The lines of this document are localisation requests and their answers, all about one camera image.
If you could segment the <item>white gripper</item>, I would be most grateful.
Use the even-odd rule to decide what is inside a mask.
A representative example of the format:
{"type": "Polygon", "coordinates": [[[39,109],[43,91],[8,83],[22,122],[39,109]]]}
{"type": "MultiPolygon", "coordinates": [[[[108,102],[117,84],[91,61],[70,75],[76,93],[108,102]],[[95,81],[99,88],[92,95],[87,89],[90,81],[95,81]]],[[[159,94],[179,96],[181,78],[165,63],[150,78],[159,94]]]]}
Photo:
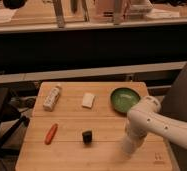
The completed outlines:
{"type": "Polygon", "coordinates": [[[141,140],[147,136],[147,132],[127,121],[125,125],[125,133],[130,139],[141,140]]]}

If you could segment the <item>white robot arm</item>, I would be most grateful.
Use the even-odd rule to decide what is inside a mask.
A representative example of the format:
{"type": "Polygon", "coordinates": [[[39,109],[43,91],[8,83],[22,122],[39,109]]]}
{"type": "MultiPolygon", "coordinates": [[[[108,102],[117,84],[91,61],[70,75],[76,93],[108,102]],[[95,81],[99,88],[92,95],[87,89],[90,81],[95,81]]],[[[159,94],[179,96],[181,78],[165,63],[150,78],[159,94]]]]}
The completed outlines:
{"type": "Polygon", "coordinates": [[[127,113],[122,149],[133,154],[149,132],[187,149],[187,122],[159,114],[161,103],[153,96],[143,97],[127,113]]]}

